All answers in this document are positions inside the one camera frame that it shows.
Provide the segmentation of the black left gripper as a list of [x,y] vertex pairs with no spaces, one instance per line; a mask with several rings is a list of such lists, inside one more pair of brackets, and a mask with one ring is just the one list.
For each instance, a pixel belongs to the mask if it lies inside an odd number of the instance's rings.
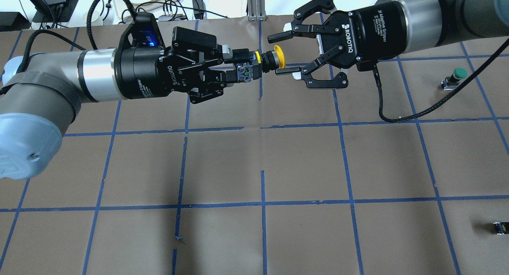
[[127,99],[167,97],[172,92],[189,96],[193,104],[220,97],[225,87],[241,83],[237,71],[215,70],[219,64],[251,60],[248,48],[219,45],[216,36],[174,27],[171,46],[127,27],[113,58],[120,94]]

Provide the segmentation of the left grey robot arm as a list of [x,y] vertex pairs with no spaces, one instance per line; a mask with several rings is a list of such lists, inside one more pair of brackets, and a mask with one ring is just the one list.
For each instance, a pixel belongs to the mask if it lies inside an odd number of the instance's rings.
[[240,83],[237,71],[220,64],[260,61],[249,49],[219,45],[216,37],[173,28],[164,47],[156,27],[131,24],[117,48],[30,54],[1,88],[1,178],[41,174],[84,103],[167,97],[186,93],[193,103],[223,94]]

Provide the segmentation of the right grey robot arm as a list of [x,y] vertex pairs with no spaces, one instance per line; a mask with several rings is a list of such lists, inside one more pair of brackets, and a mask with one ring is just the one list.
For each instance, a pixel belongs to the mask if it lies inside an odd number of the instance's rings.
[[269,35],[268,42],[319,36],[323,52],[316,60],[276,74],[299,73],[310,89],[342,89],[344,75],[318,81],[311,74],[326,64],[369,72],[400,54],[508,31],[508,0],[391,0],[352,11],[336,9],[334,0],[311,0],[294,11],[288,31]]

